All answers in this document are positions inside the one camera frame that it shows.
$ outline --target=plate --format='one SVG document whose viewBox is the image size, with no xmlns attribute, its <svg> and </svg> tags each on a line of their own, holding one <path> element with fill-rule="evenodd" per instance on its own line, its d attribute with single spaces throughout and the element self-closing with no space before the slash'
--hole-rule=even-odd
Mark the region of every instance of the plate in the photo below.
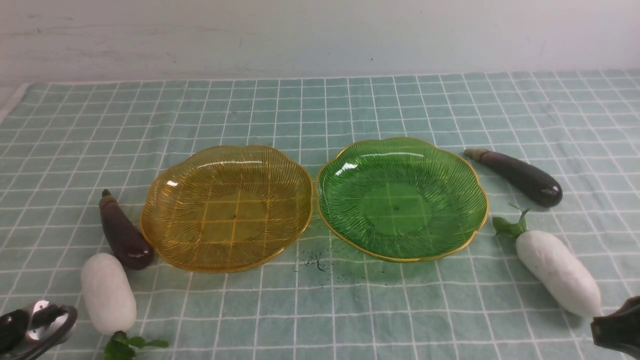
<svg viewBox="0 0 640 360">
<path fill-rule="evenodd" d="M 318 207 L 339 238 L 379 259 L 453 254 L 486 222 L 489 201 L 462 157 L 415 138 L 364 140 L 317 177 Z"/>
<path fill-rule="evenodd" d="M 158 176 L 140 229 L 173 266 L 236 272 L 294 242 L 311 220 L 312 201 L 309 174 L 280 151 L 211 147 Z"/>
</svg>

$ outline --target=yellow plate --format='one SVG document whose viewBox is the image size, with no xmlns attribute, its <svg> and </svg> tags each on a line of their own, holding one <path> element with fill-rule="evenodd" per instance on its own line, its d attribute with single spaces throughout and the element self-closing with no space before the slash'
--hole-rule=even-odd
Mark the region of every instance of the yellow plate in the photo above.
<svg viewBox="0 0 640 360">
<path fill-rule="evenodd" d="M 313 186 L 303 167 L 261 145 L 204 149 L 151 185 L 140 218 L 169 264 L 236 272 L 281 253 L 307 228 Z"/>
</svg>

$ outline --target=green leaves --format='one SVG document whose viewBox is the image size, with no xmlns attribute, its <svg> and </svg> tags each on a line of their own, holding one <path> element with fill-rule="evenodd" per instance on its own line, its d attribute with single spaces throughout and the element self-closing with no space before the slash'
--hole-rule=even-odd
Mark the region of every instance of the green leaves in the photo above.
<svg viewBox="0 0 640 360">
<path fill-rule="evenodd" d="M 518 236 L 520 236 L 522 233 L 525 233 L 527 231 L 527 221 L 525 220 L 524 216 L 529 212 L 530 209 L 522 210 L 517 206 L 515 206 L 514 204 L 509 204 L 509 205 L 522 211 L 522 214 L 520 215 L 520 219 L 518 220 L 518 222 L 513 224 L 507 221 L 507 219 L 505 218 L 494 217 L 492 219 L 492 224 L 493 224 L 493 228 L 495 229 L 496 236 L 503 235 L 508 238 L 517 239 Z"/>
<path fill-rule="evenodd" d="M 129 339 L 126 333 L 118 331 L 112 335 L 104 347 L 104 360 L 133 360 L 136 357 L 136 351 L 131 347 L 167 348 L 169 343 L 165 340 L 145 341 L 141 336 Z"/>
</svg>

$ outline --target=grid-pattern tablecloth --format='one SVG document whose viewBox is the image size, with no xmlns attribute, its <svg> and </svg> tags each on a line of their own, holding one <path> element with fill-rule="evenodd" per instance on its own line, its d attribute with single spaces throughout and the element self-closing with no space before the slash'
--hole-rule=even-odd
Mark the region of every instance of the grid-pattern tablecloth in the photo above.
<svg viewBox="0 0 640 360">
<path fill-rule="evenodd" d="M 0 124 L 2 313 L 42 298 L 77 305 L 72 339 L 42 359 L 101 359 L 79 271 L 108 251 L 103 188 L 137 222 L 155 176 L 206 147 L 273 145 L 315 176 L 354 141 L 404 135 L 487 147 L 556 177 L 564 200 L 529 213 L 529 227 L 568 244 L 610 313 L 640 293 L 639 117 L 640 70 L 34 84 Z M 491 215 L 516 220 L 508 204 L 531 205 L 474 167 Z M 623 358 L 593 345 L 589 320 L 561 311 L 490 222 L 453 256 L 400 265 L 352 249 L 316 215 L 255 270 L 160 261 L 129 277 L 131 334 L 171 343 L 140 359 Z"/>
</svg>

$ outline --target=eggplant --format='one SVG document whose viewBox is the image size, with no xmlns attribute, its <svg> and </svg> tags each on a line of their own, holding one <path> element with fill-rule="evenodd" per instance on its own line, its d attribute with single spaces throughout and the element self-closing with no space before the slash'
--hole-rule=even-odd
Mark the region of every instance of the eggplant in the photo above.
<svg viewBox="0 0 640 360">
<path fill-rule="evenodd" d="M 562 200 L 560 184 L 531 164 L 487 149 L 465 149 L 465 155 L 505 178 L 544 208 L 553 208 Z"/>
<path fill-rule="evenodd" d="M 142 270 L 149 266 L 154 259 L 153 248 L 127 218 L 109 190 L 105 189 L 102 192 L 98 207 L 102 231 L 119 262 L 134 270 Z"/>
</svg>

